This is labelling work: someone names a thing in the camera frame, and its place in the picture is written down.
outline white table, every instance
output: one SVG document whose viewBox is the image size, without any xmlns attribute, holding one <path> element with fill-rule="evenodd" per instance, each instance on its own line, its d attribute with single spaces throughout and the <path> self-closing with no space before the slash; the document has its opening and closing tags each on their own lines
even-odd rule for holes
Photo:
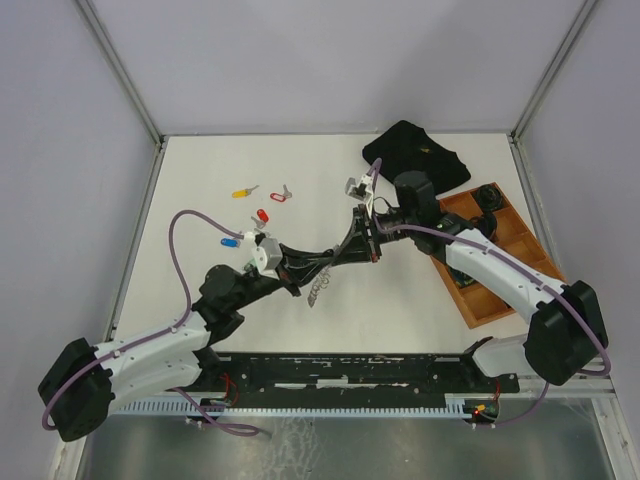
<svg viewBox="0 0 640 480">
<path fill-rule="evenodd" d="M 267 230 L 281 243 L 321 251 L 339 243 L 356 201 L 344 194 L 348 177 L 368 168 L 362 147 L 376 135 L 273 135 L 170 138 L 123 304 L 117 338 L 166 324 L 185 307 L 173 269 L 167 228 L 185 208 L 203 213 L 235 231 L 252 229 L 258 208 L 271 220 Z M 435 141 L 458 153 L 472 178 L 459 191 L 498 182 L 531 226 L 507 137 L 501 134 L 442 134 Z M 269 198 L 286 183 L 293 198 Z M 246 198 L 231 192 L 260 184 Z M 393 204 L 395 193 L 384 179 L 377 193 Z M 194 300 L 205 273 L 225 263 L 240 270 L 250 245 L 220 245 L 222 234 L 197 218 L 184 217 L 176 228 L 176 249 Z M 409 240 L 384 245 L 375 265 L 345 265 L 331 270 L 331 283 L 313 309 L 284 289 L 244 308 L 246 321 L 219 351 L 262 352 L 458 352 L 477 339 L 523 333 L 517 315 L 469 330 L 440 276 Z"/>
</svg>

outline brown tray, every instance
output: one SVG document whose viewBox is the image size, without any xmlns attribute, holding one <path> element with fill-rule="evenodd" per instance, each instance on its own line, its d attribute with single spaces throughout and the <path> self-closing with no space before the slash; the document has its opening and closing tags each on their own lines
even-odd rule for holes
<svg viewBox="0 0 640 480">
<path fill-rule="evenodd" d="M 496 236 L 493 239 L 496 245 L 539 272 L 565 281 L 562 273 L 553 264 L 498 184 L 492 185 L 500 190 L 503 198 L 502 208 L 493 212 L 498 221 Z M 443 198 L 440 200 L 440 207 L 466 219 L 480 216 L 482 210 L 472 195 L 476 190 L 474 188 Z M 469 328 L 485 325 L 514 312 L 511 307 L 478 282 L 459 287 L 449 268 L 433 258 L 432 260 Z"/>
</svg>

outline black cloth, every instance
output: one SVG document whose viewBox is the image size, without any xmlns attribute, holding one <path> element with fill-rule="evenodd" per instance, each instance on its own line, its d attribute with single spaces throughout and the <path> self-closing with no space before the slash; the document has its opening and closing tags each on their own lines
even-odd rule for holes
<svg viewBox="0 0 640 480">
<path fill-rule="evenodd" d="M 424 129 L 401 120 L 362 149 L 371 165 L 382 158 L 380 174 L 393 183 L 402 172 L 425 172 L 436 195 L 459 187 L 471 174 L 455 152 L 434 142 Z"/>
</svg>

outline gray wall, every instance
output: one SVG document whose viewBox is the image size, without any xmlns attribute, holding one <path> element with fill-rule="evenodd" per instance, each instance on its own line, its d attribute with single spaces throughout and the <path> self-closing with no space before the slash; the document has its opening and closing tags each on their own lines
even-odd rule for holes
<svg viewBox="0 0 640 480">
<path fill-rule="evenodd" d="M 570 279 L 597 290 L 640 447 L 640 2 L 602 2 L 525 138 Z"/>
<path fill-rule="evenodd" d="M 36 387 L 99 340 L 153 145 L 71 1 L 4 2 L 0 65 L 0 476 L 42 479 L 58 436 Z"/>
<path fill-rule="evenodd" d="M 163 132 L 345 133 L 510 130 L 582 1 L 95 4 Z"/>
</svg>

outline red key fob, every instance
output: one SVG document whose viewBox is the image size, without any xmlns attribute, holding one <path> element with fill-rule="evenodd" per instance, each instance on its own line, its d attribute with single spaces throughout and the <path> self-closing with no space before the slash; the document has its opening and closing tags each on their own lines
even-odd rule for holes
<svg viewBox="0 0 640 480">
<path fill-rule="evenodd" d="M 269 221 L 269 215 L 267 215 L 267 212 L 265 212 L 264 210 L 260 209 L 256 213 L 258 214 L 258 218 L 264 223 L 267 223 Z"/>
</svg>

